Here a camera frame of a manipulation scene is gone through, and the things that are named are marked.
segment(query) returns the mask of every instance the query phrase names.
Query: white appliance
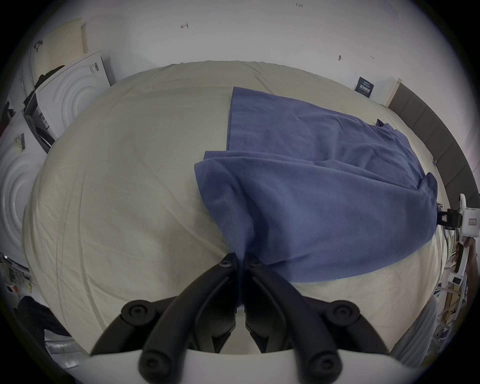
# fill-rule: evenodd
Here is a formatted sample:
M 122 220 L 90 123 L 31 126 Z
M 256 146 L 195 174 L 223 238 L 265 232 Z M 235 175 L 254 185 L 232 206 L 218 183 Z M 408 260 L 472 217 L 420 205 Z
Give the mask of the white appliance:
M 458 212 L 462 215 L 462 224 L 458 229 L 460 233 L 459 243 L 464 245 L 463 237 L 480 237 L 480 209 L 468 208 L 465 195 L 460 194 L 460 208 Z M 467 267 L 469 247 L 463 247 L 462 254 L 457 260 L 457 267 L 454 272 L 448 275 L 448 281 L 457 285 L 461 285 L 465 277 L 465 269 Z
M 56 140 L 77 115 L 110 88 L 100 52 L 64 67 L 36 90 L 36 99 Z
M 22 220 L 46 157 L 23 115 L 16 113 L 0 138 L 0 252 L 25 267 Z

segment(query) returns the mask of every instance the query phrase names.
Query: white wall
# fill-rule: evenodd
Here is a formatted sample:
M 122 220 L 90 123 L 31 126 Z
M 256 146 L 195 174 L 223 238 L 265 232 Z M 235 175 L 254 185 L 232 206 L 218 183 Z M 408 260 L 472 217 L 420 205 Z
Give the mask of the white wall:
M 462 67 L 441 33 L 408 1 L 75 0 L 35 41 L 78 17 L 89 51 L 103 51 L 115 81 L 178 62 L 255 60 L 350 88 L 362 76 L 375 85 L 372 99 L 381 101 L 399 77 L 451 130 L 472 170 L 480 161 L 480 119 L 474 124 L 477 107 Z M 480 186 L 480 168 L 475 174 Z

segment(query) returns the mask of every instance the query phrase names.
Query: bed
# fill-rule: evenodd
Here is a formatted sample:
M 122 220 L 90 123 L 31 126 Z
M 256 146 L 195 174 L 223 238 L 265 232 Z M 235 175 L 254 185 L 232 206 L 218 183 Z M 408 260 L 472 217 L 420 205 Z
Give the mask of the bed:
M 134 299 L 178 295 L 228 247 L 208 214 L 193 165 L 224 150 L 233 86 L 377 119 L 400 130 L 448 198 L 432 155 L 389 109 L 332 80 L 262 62 L 206 61 L 149 70 L 115 84 L 53 145 L 23 221 L 29 267 L 49 307 L 90 351 Z M 429 301 L 447 257 L 441 229 L 402 261 L 321 283 L 305 296 L 356 303 L 388 348 Z

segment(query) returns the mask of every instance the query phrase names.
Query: small label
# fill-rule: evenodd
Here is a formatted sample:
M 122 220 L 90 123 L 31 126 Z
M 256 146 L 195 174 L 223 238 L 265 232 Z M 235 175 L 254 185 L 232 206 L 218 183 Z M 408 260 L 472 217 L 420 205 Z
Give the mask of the small label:
M 20 152 L 23 152 L 25 150 L 25 134 L 22 133 L 15 136 L 13 143 L 20 150 Z
M 95 74 L 95 72 L 98 72 L 100 69 L 98 69 L 98 64 L 97 63 L 94 63 L 94 64 L 91 64 L 90 65 L 90 71 L 92 72 L 92 74 Z
M 363 77 L 359 78 L 359 82 L 357 83 L 357 88 L 355 90 L 358 93 L 361 93 L 364 96 L 370 97 L 372 93 L 373 84 L 369 81 L 365 80 Z

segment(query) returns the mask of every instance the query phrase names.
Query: sticker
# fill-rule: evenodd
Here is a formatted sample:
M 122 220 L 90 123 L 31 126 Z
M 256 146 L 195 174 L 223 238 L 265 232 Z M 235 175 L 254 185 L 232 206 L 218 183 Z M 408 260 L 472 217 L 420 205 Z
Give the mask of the sticker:
M 95 72 L 98 72 L 100 69 L 98 69 L 98 64 L 97 63 L 94 63 L 94 64 L 91 64 L 90 65 L 90 71 L 92 72 L 92 74 L 95 74 Z
M 22 133 L 15 136 L 13 144 L 20 150 L 20 152 L 23 152 L 25 150 L 25 134 Z

